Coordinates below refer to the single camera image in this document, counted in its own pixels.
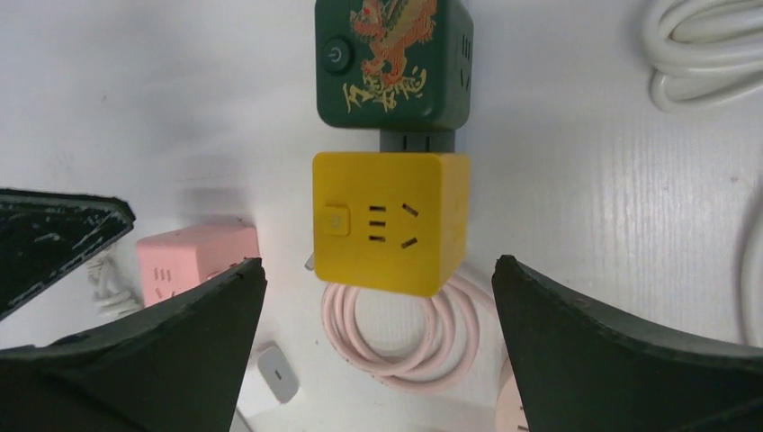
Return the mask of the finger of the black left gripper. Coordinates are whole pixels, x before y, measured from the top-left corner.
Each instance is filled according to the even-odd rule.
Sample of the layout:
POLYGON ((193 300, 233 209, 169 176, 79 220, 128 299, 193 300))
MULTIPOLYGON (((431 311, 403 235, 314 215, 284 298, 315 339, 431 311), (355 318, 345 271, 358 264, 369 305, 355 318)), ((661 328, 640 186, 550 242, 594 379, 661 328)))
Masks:
POLYGON ((133 230, 115 197, 1 190, 1 318, 133 230))

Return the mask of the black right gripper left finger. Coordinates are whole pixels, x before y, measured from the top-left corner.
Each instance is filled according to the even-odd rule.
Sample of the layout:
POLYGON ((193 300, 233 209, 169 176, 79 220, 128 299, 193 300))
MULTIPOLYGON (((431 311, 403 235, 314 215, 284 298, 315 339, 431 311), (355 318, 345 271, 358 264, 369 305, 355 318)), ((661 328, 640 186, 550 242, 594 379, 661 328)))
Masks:
POLYGON ((249 258, 126 318, 3 350, 2 430, 228 430, 266 286, 249 258))

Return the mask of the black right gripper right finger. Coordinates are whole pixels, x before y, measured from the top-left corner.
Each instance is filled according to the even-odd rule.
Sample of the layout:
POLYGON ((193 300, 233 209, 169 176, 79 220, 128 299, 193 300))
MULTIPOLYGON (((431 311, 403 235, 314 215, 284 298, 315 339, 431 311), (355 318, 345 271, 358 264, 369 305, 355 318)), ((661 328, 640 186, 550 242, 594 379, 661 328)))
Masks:
POLYGON ((639 318, 513 256, 491 284, 531 430, 761 430, 760 348, 639 318))

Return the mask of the white usb charger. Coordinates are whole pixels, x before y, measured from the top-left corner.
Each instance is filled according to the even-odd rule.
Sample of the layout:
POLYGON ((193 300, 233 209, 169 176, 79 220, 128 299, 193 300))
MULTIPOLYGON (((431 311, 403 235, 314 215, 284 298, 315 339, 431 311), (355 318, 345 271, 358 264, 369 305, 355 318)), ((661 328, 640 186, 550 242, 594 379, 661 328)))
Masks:
POLYGON ((275 343, 266 344, 256 357, 256 369, 279 404, 290 402, 300 390, 291 363, 275 343))

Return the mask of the yellow cube socket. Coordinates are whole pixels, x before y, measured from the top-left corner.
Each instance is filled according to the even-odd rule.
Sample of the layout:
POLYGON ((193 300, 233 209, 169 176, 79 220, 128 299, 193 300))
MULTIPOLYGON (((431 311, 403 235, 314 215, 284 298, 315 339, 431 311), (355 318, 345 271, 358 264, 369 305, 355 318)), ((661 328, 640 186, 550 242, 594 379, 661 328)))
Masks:
POLYGON ((322 152, 312 162, 314 271, 328 283, 432 297, 466 253, 462 153, 322 152))

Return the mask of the dark green cube socket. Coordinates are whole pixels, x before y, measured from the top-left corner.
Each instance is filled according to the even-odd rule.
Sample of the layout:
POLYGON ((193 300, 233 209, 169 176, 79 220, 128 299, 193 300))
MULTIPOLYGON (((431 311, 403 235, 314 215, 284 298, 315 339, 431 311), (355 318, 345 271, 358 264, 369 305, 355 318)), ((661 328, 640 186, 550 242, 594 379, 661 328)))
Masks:
POLYGON ((468 121, 474 21, 463 2, 317 1, 314 19, 327 125, 454 131, 468 121))

